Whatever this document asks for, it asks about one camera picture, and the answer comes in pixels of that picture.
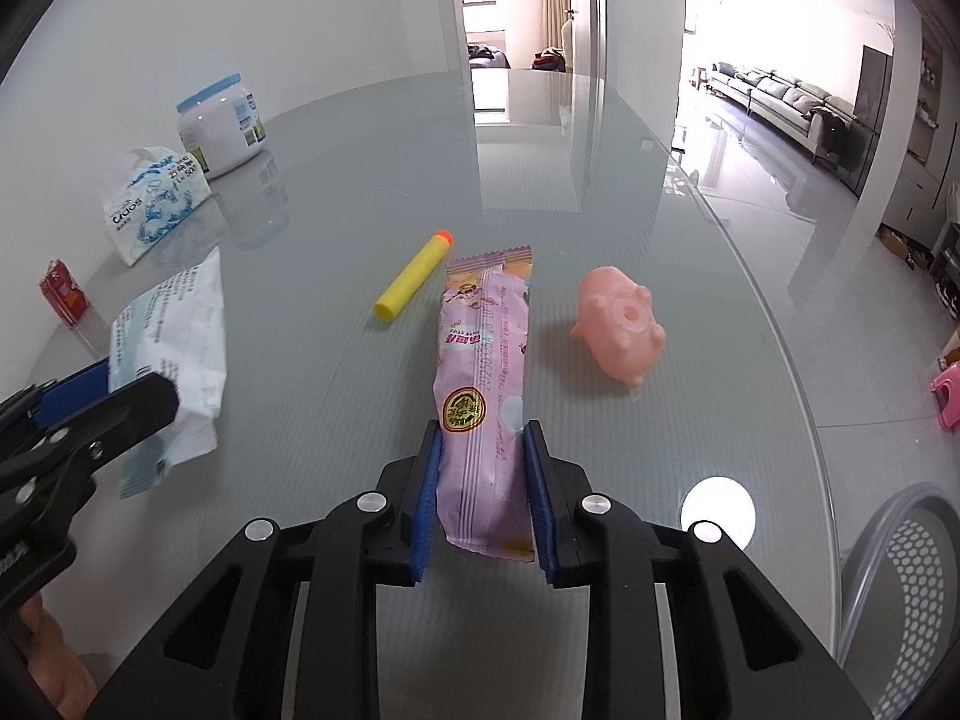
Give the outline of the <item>person's left hand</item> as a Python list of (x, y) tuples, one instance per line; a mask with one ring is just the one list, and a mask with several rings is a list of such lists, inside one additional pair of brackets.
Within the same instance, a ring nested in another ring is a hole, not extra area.
[(18, 619), (28, 631), (26, 655), (31, 678), (62, 717), (85, 717), (98, 688), (65, 642), (59, 622), (44, 608), (43, 595), (38, 593), (21, 606)]

